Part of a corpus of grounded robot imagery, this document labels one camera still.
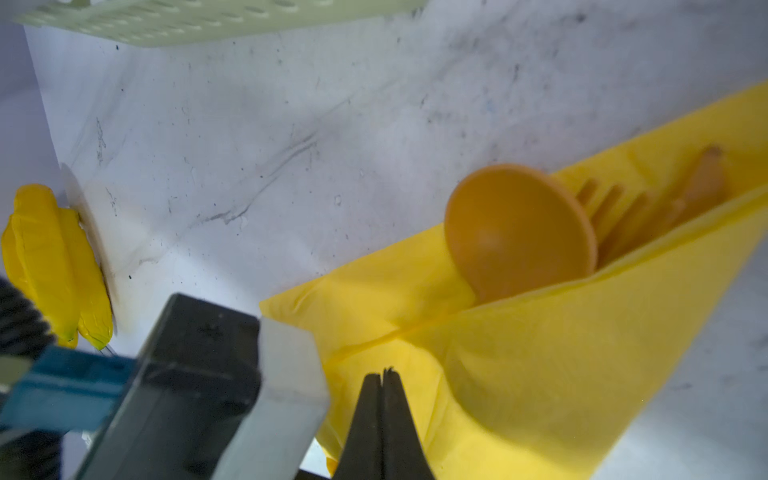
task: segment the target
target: dark stain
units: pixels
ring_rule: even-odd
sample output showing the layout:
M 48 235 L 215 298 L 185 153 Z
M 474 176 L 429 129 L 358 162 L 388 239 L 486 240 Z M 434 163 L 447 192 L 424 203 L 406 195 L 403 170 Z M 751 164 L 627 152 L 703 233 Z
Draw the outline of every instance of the dark stain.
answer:
M 736 383 L 736 376 L 735 375 L 723 375 L 720 377 L 720 383 L 723 386 L 732 386 Z
M 269 175 L 274 175 L 274 174 L 276 174 L 278 171 L 282 170 L 282 169 L 283 169 L 283 167 L 285 167 L 286 165 L 288 165 L 288 162 L 290 162 L 290 161 L 291 161 L 291 160 L 293 160 L 294 158 L 298 157 L 298 156 L 299 156 L 299 155 L 301 155 L 302 153 L 304 153 L 304 152 L 308 151 L 310 148 L 313 148 L 313 147 L 316 147 L 316 146 L 317 146 L 317 142 L 316 142 L 316 141 L 314 141 L 314 142 L 312 142 L 312 143 L 311 143 L 311 144 L 309 144 L 309 145 L 305 145 L 304 147 L 301 147 L 299 150 L 297 150 L 297 151 L 293 152 L 291 155 L 289 155 L 289 156 L 288 156 L 288 157 L 286 157 L 286 158 L 285 158 L 283 161 L 281 161 L 281 162 L 280 162 L 280 163 L 277 165 L 277 167 L 275 167 L 275 169 L 274 169 L 274 170 L 272 170 L 271 172 L 269 172 Z
M 147 257 L 147 258 L 142 258 L 141 260 L 139 260 L 139 266 L 142 266 L 145 263 L 152 263 L 153 265 L 157 265 L 159 262 L 160 262 L 159 258 Z
M 681 383 L 680 385 L 673 386 L 672 387 L 672 391 L 673 392 L 681 392 L 683 390 L 690 390 L 693 387 L 694 387 L 694 385 L 692 383 L 685 382 L 685 383 Z
M 118 208 L 116 205 L 118 201 L 114 199 L 114 197 L 112 196 L 112 193 L 109 191 L 108 188 L 105 187 L 104 189 L 107 191 L 107 195 L 109 195 L 109 203 L 112 205 L 112 212 L 114 213 L 115 216 L 117 216 Z
M 750 343 L 750 346 L 757 350 L 758 352 L 760 350 L 764 350 L 768 348 L 768 333 L 761 336 L 759 339 L 755 340 L 754 342 Z
M 107 143 L 104 141 L 104 131 L 101 129 L 101 122 L 96 118 L 96 137 L 98 146 L 96 147 L 96 158 L 98 164 L 104 163 L 104 149 L 107 147 Z
M 619 24 L 619 30 L 620 31 L 631 31 L 637 28 L 638 21 L 637 20 L 629 20 L 628 22 L 623 22 Z
M 563 15 L 560 17 L 558 23 L 563 26 L 568 25 L 580 25 L 587 21 L 587 14 L 584 12 L 571 13 L 570 15 Z

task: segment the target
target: light green plastic basket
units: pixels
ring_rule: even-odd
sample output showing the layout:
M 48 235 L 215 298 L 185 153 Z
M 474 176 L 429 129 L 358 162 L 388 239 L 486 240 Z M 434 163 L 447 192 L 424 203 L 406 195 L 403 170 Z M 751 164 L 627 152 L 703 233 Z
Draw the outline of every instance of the light green plastic basket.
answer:
M 51 3 L 17 22 L 141 47 L 179 45 L 343 22 L 422 7 L 426 0 L 105 0 Z

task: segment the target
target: marble surface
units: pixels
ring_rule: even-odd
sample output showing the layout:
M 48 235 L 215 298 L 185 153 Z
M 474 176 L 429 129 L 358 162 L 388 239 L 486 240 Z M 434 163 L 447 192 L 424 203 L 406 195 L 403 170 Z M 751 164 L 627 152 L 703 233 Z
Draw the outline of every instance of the marble surface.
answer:
M 258 302 L 442 218 L 470 171 L 548 171 L 768 78 L 764 0 L 432 0 L 139 49 L 27 30 L 69 200 L 134 355 L 181 291 Z M 595 478 L 768 477 L 764 243 Z

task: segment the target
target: basket hole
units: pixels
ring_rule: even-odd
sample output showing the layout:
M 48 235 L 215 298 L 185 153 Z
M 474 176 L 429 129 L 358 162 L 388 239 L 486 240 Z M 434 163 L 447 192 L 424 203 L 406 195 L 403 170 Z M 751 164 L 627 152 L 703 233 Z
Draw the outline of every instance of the basket hole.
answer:
M 272 0 L 272 3 L 283 12 L 296 13 L 299 11 L 299 6 L 290 0 Z
M 259 7 L 247 6 L 245 7 L 245 11 L 250 13 L 256 18 L 269 18 L 270 16 L 270 13 L 267 10 L 264 10 L 263 8 L 259 8 Z
M 224 13 L 221 14 L 221 16 L 223 16 L 224 18 L 226 18 L 230 22 L 240 23 L 240 22 L 243 21 L 243 17 L 239 16 L 236 13 L 224 12 Z
M 167 2 L 155 2 L 154 4 L 169 13 L 180 12 L 179 8 L 176 5 L 171 5 L 170 3 L 167 3 Z

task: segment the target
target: white wall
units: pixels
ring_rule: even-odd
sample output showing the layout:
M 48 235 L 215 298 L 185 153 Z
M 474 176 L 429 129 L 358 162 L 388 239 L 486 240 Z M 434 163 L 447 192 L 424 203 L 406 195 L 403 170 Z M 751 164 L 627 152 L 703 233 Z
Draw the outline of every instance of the white wall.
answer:
M 66 204 L 24 28 L 0 23 L 0 229 L 13 212 L 16 189 L 45 184 Z M 0 275 L 5 268 L 0 262 Z

